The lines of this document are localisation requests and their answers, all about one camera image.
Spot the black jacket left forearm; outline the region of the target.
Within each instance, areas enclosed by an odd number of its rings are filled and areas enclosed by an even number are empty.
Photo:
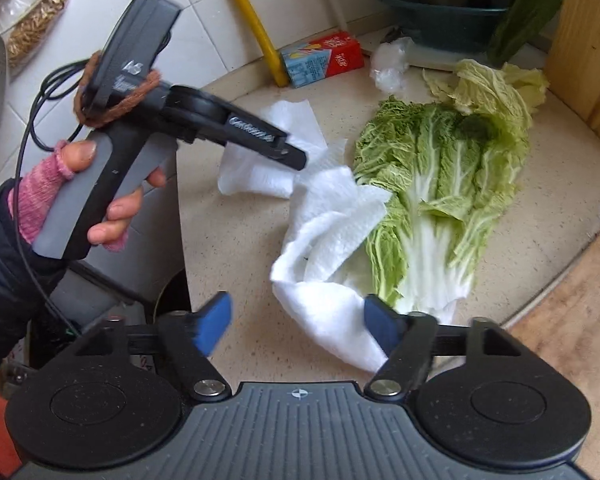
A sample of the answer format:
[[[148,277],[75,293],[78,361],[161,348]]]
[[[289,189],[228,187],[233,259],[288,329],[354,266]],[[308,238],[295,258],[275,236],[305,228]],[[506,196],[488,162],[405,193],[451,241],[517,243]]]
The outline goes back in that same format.
[[[16,239],[7,205],[13,187],[12,179],[0,186],[0,365],[44,310],[42,295],[51,294],[68,269],[64,260],[41,257]]]

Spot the left hand pink glove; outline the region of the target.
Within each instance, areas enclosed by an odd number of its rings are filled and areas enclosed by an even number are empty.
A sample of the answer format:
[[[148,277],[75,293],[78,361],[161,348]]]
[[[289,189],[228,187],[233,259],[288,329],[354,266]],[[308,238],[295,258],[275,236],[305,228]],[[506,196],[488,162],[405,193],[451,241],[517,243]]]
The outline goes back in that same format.
[[[94,141],[56,144],[53,154],[34,166],[20,181],[18,188],[18,231],[31,245],[40,234],[50,207],[64,184],[87,170],[96,155]],[[128,237],[129,225],[140,212],[143,189],[114,200],[102,222],[88,230],[86,239],[92,246],[121,250]]]

